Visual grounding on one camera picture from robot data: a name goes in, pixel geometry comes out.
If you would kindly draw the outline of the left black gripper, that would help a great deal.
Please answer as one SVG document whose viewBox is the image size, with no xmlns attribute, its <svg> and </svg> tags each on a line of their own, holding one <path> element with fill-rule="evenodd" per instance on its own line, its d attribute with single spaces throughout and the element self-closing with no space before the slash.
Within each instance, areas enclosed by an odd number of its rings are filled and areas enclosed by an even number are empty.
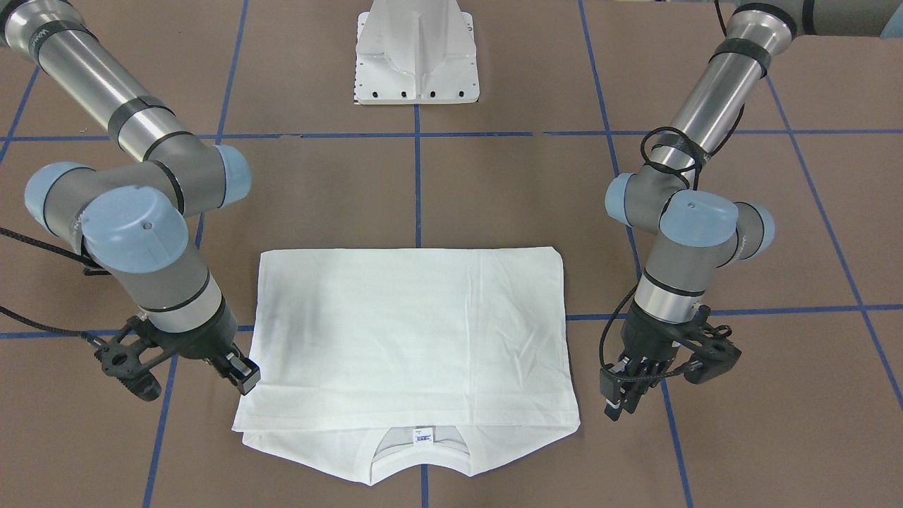
<svg viewBox="0 0 903 508">
<path fill-rule="evenodd" d="M 634 413 L 642 396 L 667 376 L 667 368 L 677 354 L 674 343 L 688 340 L 698 330 L 698 316 L 674 324 L 649 315 L 636 302 L 630 303 L 620 332 L 626 363 L 600 368 L 600 393 L 607 401 L 605 415 L 618 421 L 624 411 Z"/>
</svg>

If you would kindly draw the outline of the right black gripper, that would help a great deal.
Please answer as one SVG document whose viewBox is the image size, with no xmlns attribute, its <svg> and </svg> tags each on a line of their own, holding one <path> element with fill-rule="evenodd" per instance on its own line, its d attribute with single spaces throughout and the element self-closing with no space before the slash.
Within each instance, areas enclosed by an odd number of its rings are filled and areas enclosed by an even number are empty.
<svg viewBox="0 0 903 508">
<path fill-rule="evenodd" d="M 187 359 L 211 361 L 216 372 L 242 396 L 261 379 L 260 367 L 235 344 L 238 322 L 225 299 L 210 320 L 189 331 L 165 332 L 156 325 L 152 328 L 155 344 Z"/>
</svg>

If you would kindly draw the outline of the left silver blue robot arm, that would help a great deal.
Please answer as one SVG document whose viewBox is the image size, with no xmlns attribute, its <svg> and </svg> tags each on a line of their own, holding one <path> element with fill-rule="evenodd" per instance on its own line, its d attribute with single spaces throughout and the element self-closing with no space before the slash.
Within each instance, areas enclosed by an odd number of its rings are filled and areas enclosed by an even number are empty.
<svg viewBox="0 0 903 508">
<path fill-rule="evenodd" d="M 718 15 L 723 38 L 702 77 L 671 122 L 643 136 L 641 170 L 607 187 L 607 214 L 654 235 L 638 280 L 618 305 L 626 319 L 615 360 L 603 355 L 610 326 L 600 335 L 600 393 L 612 421 L 634 413 L 661 380 L 709 382 L 741 358 L 731 326 L 710 321 L 704 297 L 717 270 L 770 247 L 776 222 L 761 205 L 708 192 L 702 176 L 775 58 L 800 37 L 901 36 L 899 1 L 739 1 L 729 16 Z"/>
</svg>

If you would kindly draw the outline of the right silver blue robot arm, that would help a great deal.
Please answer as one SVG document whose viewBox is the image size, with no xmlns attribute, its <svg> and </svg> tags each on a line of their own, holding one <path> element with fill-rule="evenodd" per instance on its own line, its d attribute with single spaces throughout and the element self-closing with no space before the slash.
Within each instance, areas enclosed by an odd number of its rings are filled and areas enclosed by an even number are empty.
<svg viewBox="0 0 903 508">
<path fill-rule="evenodd" d="M 68 1 L 4 1 L 2 45 L 57 81 L 135 164 L 61 162 L 36 171 L 25 205 L 71 253 L 119 281 L 138 306 L 111 339 L 78 332 L 101 370 L 143 401 L 174 356 L 206 361 L 241 394 L 260 370 L 235 344 L 235 315 L 190 238 L 187 218 L 238 202 L 252 174 L 234 147 L 206 145 L 88 30 Z"/>
</svg>

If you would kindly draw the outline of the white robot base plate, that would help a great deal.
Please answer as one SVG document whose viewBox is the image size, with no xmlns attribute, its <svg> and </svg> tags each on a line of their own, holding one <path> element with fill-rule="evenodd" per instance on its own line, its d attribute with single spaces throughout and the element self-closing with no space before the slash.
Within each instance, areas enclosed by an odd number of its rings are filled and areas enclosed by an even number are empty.
<svg viewBox="0 0 903 508">
<path fill-rule="evenodd" d="M 358 14 L 358 105 L 456 105 L 480 97 L 470 13 L 456 1 L 375 1 Z"/>
</svg>

